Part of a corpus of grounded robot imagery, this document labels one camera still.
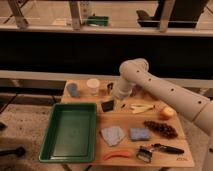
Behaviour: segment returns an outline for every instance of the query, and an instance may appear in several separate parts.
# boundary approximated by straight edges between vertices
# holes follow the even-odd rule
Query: orange carrot
[[[132,155],[133,153],[130,150],[111,151],[107,153],[103,159],[108,160],[111,157],[131,157]]]

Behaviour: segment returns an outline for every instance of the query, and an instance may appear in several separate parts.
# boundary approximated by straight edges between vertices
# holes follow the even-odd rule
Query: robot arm
[[[149,65],[145,59],[125,61],[120,66],[120,78],[113,87],[114,98],[123,100],[131,94],[137,84],[169,104],[189,121],[194,122],[208,135],[211,135],[204,167],[210,171],[213,164],[213,101],[207,97],[172,84],[148,73]]]

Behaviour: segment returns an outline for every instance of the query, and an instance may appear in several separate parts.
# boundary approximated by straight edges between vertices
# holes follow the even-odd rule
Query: white cup
[[[91,79],[87,80],[87,87],[90,89],[90,93],[93,96],[98,95],[100,81],[96,78],[91,78]]]

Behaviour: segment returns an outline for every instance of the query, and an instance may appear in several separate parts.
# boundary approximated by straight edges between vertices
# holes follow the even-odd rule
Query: blue sponge
[[[130,128],[130,138],[132,141],[148,141],[150,133],[147,128]]]

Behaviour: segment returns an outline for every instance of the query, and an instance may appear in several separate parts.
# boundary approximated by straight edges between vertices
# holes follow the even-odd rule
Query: wooden table
[[[193,167],[194,161],[186,141],[186,136],[183,132],[178,115],[175,115],[172,119],[168,121],[159,120],[158,111],[167,106],[162,101],[156,99],[148,92],[141,91],[134,97],[128,97],[124,100],[125,107],[122,109],[117,109],[114,111],[103,112],[101,108],[101,101],[109,100],[109,95],[107,93],[107,84],[110,81],[101,80],[101,86],[98,96],[92,96],[89,89],[86,86],[86,80],[69,80],[69,83],[76,83],[79,90],[79,98],[73,98],[69,95],[66,88],[64,89],[62,103],[69,102],[94,102],[97,104],[97,132],[96,132],[96,157],[94,162],[89,163],[90,165],[110,165],[110,166],[139,166],[139,167]],[[155,109],[149,110],[140,114],[133,114],[130,105],[132,103],[146,103],[154,104]],[[157,122],[166,122],[172,125],[177,133],[178,137],[175,139],[168,140],[159,136],[156,133],[151,132],[150,141],[137,141],[132,142],[129,138],[129,128],[131,127],[144,127],[143,121],[153,120]],[[125,138],[119,143],[118,146],[109,147],[100,135],[100,130],[112,125],[120,126],[125,132]],[[151,163],[145,163],[136,157],[138,149],[141,145],[151,145],[154,143],[161,143],[164,145],[174,146],[184,149],[185,153],[182,155],[171,155],[162,152],[154,152]],[[110,152],[116,150],[132,149],[135,153],[132,158],[121,158],[115,157],[104,161],[103,156]]]

